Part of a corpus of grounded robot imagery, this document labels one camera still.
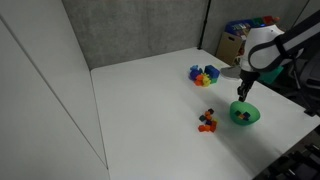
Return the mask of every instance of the gray wall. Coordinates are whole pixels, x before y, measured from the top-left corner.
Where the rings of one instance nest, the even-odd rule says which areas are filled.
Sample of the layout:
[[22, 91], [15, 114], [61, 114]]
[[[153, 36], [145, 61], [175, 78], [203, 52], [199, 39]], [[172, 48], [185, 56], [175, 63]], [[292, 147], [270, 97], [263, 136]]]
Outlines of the gray wall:
[[[63, 0], [90, 69], [195, 47], [207, 0]], [[307, 0], [213, 0], [203, 43], [215, 54], [228, 21], [265, 15], [290, 28]]]

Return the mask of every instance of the black cable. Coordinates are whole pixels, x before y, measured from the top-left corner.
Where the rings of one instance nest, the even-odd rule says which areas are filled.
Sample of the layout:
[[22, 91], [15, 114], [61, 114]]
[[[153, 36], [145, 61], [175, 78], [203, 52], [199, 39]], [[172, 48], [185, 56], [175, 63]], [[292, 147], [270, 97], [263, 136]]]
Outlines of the black cable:
[[209, 11], [210, 11], [210, 5], [211, 5], [211, 0], [209, 0], [209, 2], [208, 2], [206, 17], [204, 18], [204, 21], [203, 21], [202, 32], [201, 32], [200, 41], [199, 41], [199, 44], [198, 44], [198, 49], [199, 50], [202, 49], [202, 41], [203, 41], [204, 32], [206, 30], [208, 15], [209, 15]]
[[304, 104], [307, 106], [305, 113], [307, 113], [310, 116], [314, 116], [316, 114], [317, 116], [320, 117], [319, 106], [317, 107], [317, 105], [314, 102], [312, 102], [312, 100], [309, 98], [309, 96], [305, 92], [303, 86], [301, 86], [300, 72], [298, 71], [296, 56], [291, 56], [290, 58], [292, 59], [292, 62], [293, 62], [293, 75], [296, 80], [298, 95], [301, 98], [301, 100], [304, 102]]
[[306, 4], [304, 5], [304, 7], [302, 8], [302, 10], [300, 11], [297, 19], [296, 19], [296, 20], [294, 21], [294, 23], [292, 24], [291, 28], [293, 28], [293, 27], [296, 25], [297, 21], [299, 20], [299, 18], [300, 18], [300, 16], [302, 15], [303, 11], [306, 9], [306, 7], [307, 7], [307, 5], [309, 4], [309, 2], [310, 2], [310, 0], [308, 0], [308, 1], [306, 2]]

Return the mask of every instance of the green toy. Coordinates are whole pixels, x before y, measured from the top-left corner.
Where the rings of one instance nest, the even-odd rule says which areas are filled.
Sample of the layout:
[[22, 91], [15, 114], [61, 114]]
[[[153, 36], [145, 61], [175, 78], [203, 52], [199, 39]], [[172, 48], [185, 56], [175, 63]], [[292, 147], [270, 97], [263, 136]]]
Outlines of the green toy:
[[229, 113], [230, 118], [241, 126], [250, 125], [260, 119], [259, 110], [247, 102], [233, 102]]

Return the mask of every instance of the toy block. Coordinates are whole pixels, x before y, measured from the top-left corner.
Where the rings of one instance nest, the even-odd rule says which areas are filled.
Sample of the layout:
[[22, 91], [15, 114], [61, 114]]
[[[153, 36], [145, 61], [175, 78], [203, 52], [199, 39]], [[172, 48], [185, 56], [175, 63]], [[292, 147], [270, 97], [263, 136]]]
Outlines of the toy block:
[[212, 65], [208, 65], [205, 67], [204, 72], [209, 74], [211, 78], [218, 78], [220, 75], [220, 71], [213, 67]]
[[211, 121], [212, 117], [210, 115], [206, 116], [206, 120]]
[[205, 128], [205, 131], [207, 131], [207, 132], [208, 132], [208, 131], [210, 131], [211, 126], [209, 126], [209, 125], [205, 125], [205, 126], [204, 126], [204, 128]]
[[200, 75], [200, 71], [199, 70], [192, 70], [189, 74], [189, 78], [192, 80], [192, 81], [195, 81], [197, 76]]
[[239, 116], [239, 115], [241, 114], [241, 112], [240, 112], [240, 111], [236, 111], [234, 114], [235, 114], [236, 116]]
[[214, 125], [211, 125], [211, 126], [210, 126], [210, 131], [211, 131], [211, 132], [216, 131], [216, 129], [217, 129], [217, 126], [214, 126]]
[[217, 81], [218, 81], [218, 78], [213, 78], [211, 79], [211, 84], [217, 83]]
[[206, 128], [205, 128], [204, 125], [200, 125], [200, 126], [198, 127], [198, 130], [199, 130], [200, 132], [203, 132], [203, 131], [206, 130]]
[[238, 117], [239, 117], [240, 119], [243, 119], [245, 116], [244, 116], [243, 114], [240, 114]]
[[206, 125], [211, 126], [212, 125], [212, 121], [206, 121]]
[[205, 115], [205, 116], [209, 116], [209, 115], [211, 115], [211, 113], [210, 113], [209, 111], [206, 111], [206, 112], [204, 113], [204, 115]]
[[202, 84], [203, 84], [202, 86], [203, 86], [203, 87], [208, 87], [208, 86], [210, 86], [210, 82], [211, 82], [211, 81], [208, 81], [208, 82], [206, 82], [206, 83], [202, 83]]
[[243, 113], [243, 115], [248, 118], [251, 116], [248, 112]]
[[211, 126], [217, 126], [217, 124], [218, 124], [218, 121], [212, 121]]
[[196, 80], [195, 82], [194, 82], [194, 84], [196, 85], [196, 86], [202, 86], [203, 84], [202, 84], [202, 81], [198, 81], [198, 80]]
[[205, 117], [204, 115], [201, 115], [201, 116], [199, 117], [199, 120], [200, 120], [201, 122], [203, 122], [204, 120], [206, 120], [206, 117]]
[[191, 66], [190, 70], [191, 70], [191, 71], [192, 71], [192, 70], [198, 70], [198, 65], [193, 65], [193, 66]]
[[202, 80], [203, 80], [203, 75], [202, 75], [202, 74], [199, 74], [199, 75], [196, 77], [196, 80], [197, 80], [197, 81], [202, 81]]
[[213, 113], [214, 113], [214, 110], [213, 110], [213, 109], [208, 109], [208, 111], [210, 112], [210, 114], [213, 114]]
[[218, 69], [215, 69], [214, 70], [214, 74], [213, 74], [213, 77], [212, 78], [218, 78], [220, 75], [220, 71]]
[[204, 75], [203, 79], [202, 79], [202, 83], [203, 83], [203, 86], [208, 87], [211, 83], [211, 80], [207, 76]]

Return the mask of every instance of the colorful toy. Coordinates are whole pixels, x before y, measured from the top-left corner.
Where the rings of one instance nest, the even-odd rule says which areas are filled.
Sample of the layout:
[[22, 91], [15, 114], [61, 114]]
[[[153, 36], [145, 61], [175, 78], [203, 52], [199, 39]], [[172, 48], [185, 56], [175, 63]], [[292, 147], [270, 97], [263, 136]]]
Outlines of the colorful toy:
[[204, 123], [204, 125], [198, 127], [199, 132], [214, 132], [217, 129], [218, 120], [217, 118], [212, 118], [213, 113], [213, 109], [208, 109], [204, 115], [199, 117], [200, 121]]
[[198, 67], [198, 65], [194, 65], [190, 67], [189, 78], [194, 81], [196, 86], [208, 87], [210, 84], [214, 84], [217, 82], [218, 77], [220, 75], [220, 71], [213, 67], [212, 65], [208, 65], [205, 67], [205, 72]]

